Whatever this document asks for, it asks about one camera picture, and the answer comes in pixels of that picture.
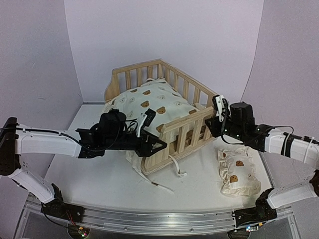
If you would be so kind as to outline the wooden pet bed frame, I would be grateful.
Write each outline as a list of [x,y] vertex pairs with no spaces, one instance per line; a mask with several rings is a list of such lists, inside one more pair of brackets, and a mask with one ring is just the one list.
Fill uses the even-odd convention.
[[178,161],[214,139],[205,125],[205,120],[215,114],[212,98],[217,94],[162,59],[113,69],[111,81],[105,90],[105,102],[109,102],[126,90],[141,86],[148,78],[164,78],[190,104],[204,107],[196,113],[176,119],[162,127],[159,139],[166,142],[167,147],[159,151],[160,154],[156,158],[162,158],[162,162],[167,163],[168,160],[164,158],[172,153]]

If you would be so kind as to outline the bear print cream cushion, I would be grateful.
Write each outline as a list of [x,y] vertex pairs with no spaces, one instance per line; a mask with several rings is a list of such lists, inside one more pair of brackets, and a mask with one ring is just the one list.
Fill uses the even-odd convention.
[[[162,127],[165,124],[196,113],[204,107],[190,104],[164,78],[148,78],[141,86],[126,90],[105,103],[102,113],[107,113],[111,109],[124,113],[127,120],[138,119],[148,109],[155,111],[155,118],[150,126],[145,127],[145,130],[160,137]],[[167,163],[163,163],[162,158],[156,158],[159,154],[158,152],[150,158],[143,158],[137,156],[134,151],[126,151],[125,158],[131,163],[136,173],[153,185],[155,183],[146,175],[171,163],[175,164],[176,172],[180,177],[187,175],[180,172],[177,160],[172,153],[164,158],[164,160],[168,160]]]

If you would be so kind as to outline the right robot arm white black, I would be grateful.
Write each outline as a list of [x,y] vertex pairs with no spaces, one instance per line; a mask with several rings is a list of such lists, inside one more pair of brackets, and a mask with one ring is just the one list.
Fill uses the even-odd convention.
[[213,137],[228,145],[247,146],[288,164],[293,179],[281,187],[262,193],[251,209],[251,216],[261,221],[271,209],[319,196],[319,141],[315,137],[298,136],[291,126],[256,124],[253,108],[245,102],[229,104],[223,96],[213,98],[216,115],[205,121]]

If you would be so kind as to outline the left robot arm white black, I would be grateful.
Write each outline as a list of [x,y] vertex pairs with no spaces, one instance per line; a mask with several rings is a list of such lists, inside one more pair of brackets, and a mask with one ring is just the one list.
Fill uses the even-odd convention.
[[156,114],[147,110],[136,119],[127,119],[119,110],[100,116],[89,129],[57,131],[28,127],[9,117],[0,129],[0,174],[32,193],[57,218],[67,213],[61,190],[31,172],[20,161],[24,154],[65,155],[78,159],[104,156],[107,150],[133,151],[150,157],[166,149],[167,143],[145,130]]

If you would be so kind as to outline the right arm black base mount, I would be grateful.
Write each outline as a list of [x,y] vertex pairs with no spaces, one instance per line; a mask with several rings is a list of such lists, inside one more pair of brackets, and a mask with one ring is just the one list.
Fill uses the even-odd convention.
[[238,209],[232,213],[235,218],[236,228],[266,223],[277,218],[277,211],[268,203],[269,194],[275,188],[265,190],[256,200],[255,206],[245,209]]

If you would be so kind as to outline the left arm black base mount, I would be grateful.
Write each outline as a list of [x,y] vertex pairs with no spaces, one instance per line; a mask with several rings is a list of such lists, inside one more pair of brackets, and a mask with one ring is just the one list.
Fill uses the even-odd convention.
[[73,223],[82,222],[84,216],[84,207],[65,203],[61,190],[51,184],[53,188],[53,199],[41,205],[41,212],[47,216],[52,216],[59,219],[69,220]]

